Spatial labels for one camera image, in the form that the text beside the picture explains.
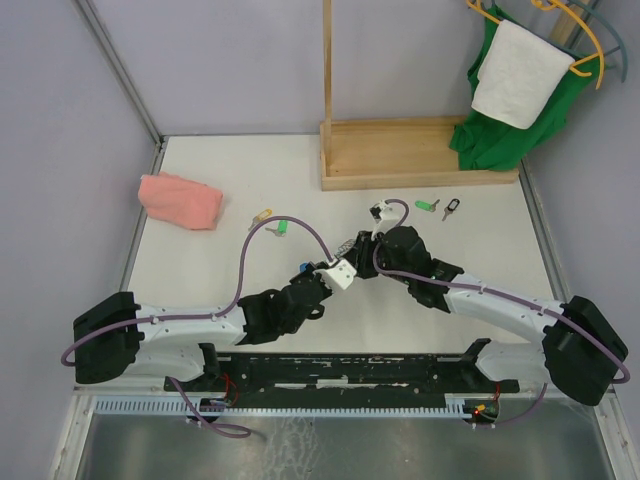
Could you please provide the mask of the metal keyring plate with keys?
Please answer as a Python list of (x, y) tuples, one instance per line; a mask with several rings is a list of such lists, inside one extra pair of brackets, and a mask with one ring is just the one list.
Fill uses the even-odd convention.
[[(347, 241), (345, 241), (335, 252), (334, 252), (334, 256), (335, 257), (343, 257), (356, 243), (355, 239), (349, 239)], [(308, 266), (308, 263), (303, 263), (299, 265), (299, 271), (300, 272), (304, 272), (306, 267)]]

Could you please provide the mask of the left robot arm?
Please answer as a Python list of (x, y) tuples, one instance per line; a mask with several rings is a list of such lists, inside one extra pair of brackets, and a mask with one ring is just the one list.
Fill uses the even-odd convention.
[(332, 294), (323, 278), (329, 266), (308, 263), (282, 289), (244, 296), (230, 310), (179, 311), (113, 294), (74, 321), (61, 362), (79, 385), (142, 389), (172, 377), (212, 389), (221, 378), (218, 353), (274, 342), (322, 317)]

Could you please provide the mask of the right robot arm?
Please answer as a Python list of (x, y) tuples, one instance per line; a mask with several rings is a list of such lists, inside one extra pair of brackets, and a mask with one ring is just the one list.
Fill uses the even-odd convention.
[(490, 287), (462, 268), (433, 257), (412, 227), (362, 231), (339, 252), (362, 279), (384, 275), (403, 283), (414, 300), (444, 313), (484, 321), (517, 343), (479, 339), (458, 368), (467, 389), (505, 380), (552, 384), (569, 398), (596, 406), (614, 384), (630, 379), (628, 349), (598, 307), (525, 297)]

